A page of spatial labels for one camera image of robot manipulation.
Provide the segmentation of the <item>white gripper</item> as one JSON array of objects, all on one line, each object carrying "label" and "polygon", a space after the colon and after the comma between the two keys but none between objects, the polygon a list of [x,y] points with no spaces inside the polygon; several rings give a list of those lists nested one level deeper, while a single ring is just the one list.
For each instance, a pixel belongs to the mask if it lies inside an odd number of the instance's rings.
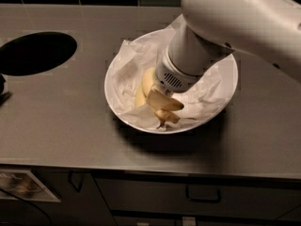
[{"label": "white gripper", "polygon": [[[165,49],[157,63],[155,74],[160,85],[174,93],[187,92],[200,79],[200,75],[190,75],[177,69],[169,57],[168,49]],[[154,109],[170,109],[171,98],[152,87],[146,103]]]}]

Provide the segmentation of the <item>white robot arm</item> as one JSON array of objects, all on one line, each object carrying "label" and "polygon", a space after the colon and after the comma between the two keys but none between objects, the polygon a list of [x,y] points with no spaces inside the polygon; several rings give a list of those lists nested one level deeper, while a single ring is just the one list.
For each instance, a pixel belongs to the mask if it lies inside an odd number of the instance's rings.
[{"label": "white robot arm", "polygon": [[294,0],[182,0],[175,36],[156,66],[152,90],[183,93],[235,51],[277,65],[301,81],[301,6]]}]

